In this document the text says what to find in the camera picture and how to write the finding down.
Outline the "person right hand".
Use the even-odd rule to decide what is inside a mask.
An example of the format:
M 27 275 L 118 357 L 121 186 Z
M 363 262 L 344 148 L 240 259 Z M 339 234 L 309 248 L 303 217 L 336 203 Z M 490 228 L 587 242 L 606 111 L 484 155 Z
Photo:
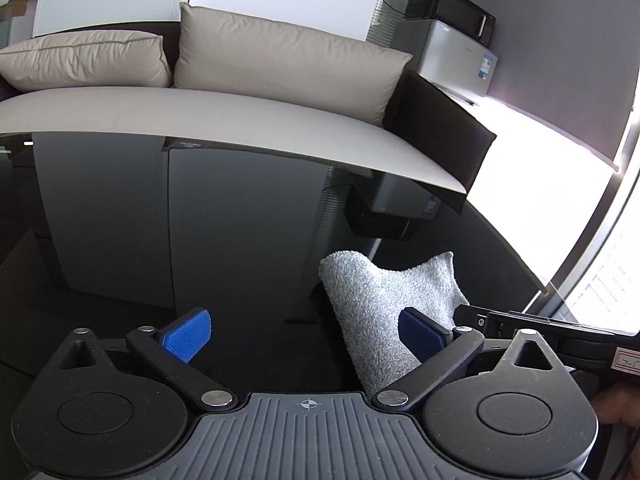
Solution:
M 640 426 L 639 388 L 616 385 L 603 391 L 591 401 L 593 411 L 602 424 L 625 424 L 638 429 Z

